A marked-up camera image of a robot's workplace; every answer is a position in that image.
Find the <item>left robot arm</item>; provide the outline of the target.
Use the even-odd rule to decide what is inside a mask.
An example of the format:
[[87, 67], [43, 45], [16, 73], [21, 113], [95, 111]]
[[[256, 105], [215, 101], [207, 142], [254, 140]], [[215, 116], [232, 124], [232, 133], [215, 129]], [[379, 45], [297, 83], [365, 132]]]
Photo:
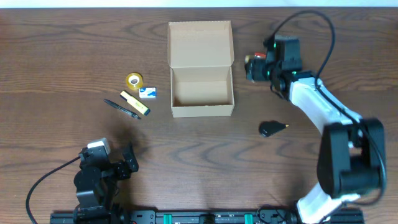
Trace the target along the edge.
[[123, 159], [109, 160], [107, 139], [92, 141], [79, 153], [80, 171], [74, 178], [79, 205], [73, 223], [129, 223], [130, 214], [114, 202], [118, 181], [131, 178], [139, 170], [132, 143], [123, 147]]

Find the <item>red black stapler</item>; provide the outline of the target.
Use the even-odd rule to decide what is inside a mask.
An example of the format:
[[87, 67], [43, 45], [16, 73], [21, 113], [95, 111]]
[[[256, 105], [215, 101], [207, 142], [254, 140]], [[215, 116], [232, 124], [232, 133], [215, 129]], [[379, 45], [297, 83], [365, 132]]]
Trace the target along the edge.
[[261, 58], [261, 59], [266, 59], [267, 55], [264, 54], [264, 53], [256, 52], [256, 53], [254, 54], [254, 57], [255, 57], [255, 58]]

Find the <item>black ballpoint pen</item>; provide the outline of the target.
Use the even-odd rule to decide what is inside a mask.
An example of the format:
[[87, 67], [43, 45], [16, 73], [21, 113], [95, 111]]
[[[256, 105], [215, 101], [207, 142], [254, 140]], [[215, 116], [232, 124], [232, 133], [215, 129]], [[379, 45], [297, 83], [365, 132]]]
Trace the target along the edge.
[[128, 110], [113, 101], [104, 99], [104, 102], [107, 103], [108, 105], [112, 106], [113, 108], [116, 108], [117, 110], [122, 111], [123, 113], [126, 113], [127, 115], [129, 115], [130, 117], [132, 117], [134, 119], [141, 119], [135, 112]]

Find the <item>yellow highlighter marker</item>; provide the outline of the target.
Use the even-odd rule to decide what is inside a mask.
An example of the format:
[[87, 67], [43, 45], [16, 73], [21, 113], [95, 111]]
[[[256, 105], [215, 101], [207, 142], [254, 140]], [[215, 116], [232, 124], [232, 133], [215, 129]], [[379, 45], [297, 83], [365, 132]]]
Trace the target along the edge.
[[137, 98], [132, 96], [126, 90], [120, 92], [120, 97], [123, 98], [128, 104], [130, 104], [134, 109], [138, 110], [141, 114], [147, 116], [150, 113], [150, 109], [143, 103], [141, 103]]

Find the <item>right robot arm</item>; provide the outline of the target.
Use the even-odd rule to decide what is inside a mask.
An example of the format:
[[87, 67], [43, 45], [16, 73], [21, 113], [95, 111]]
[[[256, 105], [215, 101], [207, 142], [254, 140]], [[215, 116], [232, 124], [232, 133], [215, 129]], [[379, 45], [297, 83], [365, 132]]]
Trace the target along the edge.
[[384, 126], [348, 109], [311, 70], [302, 67], [300, 41], [273, 35], [267, 52], [245, 58], [246, 78], [268, 81], [270, 89], [301, 109], [322, 138], [317, 164], [318, 182], [296, 203], [301, 223], [325, 223], [344, 205], [386, 186]]

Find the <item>black correction tape dispenser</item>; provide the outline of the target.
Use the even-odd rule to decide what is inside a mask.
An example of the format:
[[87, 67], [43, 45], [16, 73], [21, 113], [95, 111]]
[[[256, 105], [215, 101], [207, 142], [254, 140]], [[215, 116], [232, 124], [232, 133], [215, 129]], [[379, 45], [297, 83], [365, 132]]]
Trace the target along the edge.
[[284, 130], [288, 126], [289, 126], [288, 124], [280, 123], [278, 121], [263, 121], [259, 125], [259, 133], [265, 138], [268, 138]]

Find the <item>clear tape roll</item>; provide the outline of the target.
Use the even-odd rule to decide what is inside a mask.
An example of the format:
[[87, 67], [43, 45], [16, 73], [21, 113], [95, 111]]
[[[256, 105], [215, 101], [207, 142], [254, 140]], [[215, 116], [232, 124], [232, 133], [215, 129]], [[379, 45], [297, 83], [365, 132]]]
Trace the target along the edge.
[[125, 81], [127, 87], [131, 90], [139, 90], [144, 84], [142, 75], [136, 72], [130, 73]]

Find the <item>black aluminium mounting rail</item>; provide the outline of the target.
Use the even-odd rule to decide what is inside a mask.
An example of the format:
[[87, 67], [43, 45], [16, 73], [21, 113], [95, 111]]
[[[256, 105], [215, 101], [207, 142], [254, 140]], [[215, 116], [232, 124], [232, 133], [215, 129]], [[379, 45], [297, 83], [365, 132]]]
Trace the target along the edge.
[[119, 217], [84, 219], [80, 213], [53, 213], [51, 224], [73, 223], [130, 223], [130, 224], [287, 224], [300, 223], [296, 214], [282, 209], [256, 211], [155, 212], [136, 210]]

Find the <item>open cardboard box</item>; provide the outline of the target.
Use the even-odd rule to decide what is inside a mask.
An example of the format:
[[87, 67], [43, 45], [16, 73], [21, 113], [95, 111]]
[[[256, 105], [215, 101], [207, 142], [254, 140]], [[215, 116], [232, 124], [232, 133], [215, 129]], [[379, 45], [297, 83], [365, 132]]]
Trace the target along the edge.
[[173, 117], [230, 116], [234, 110], [233, 62], [230, 21], [169, 22]]

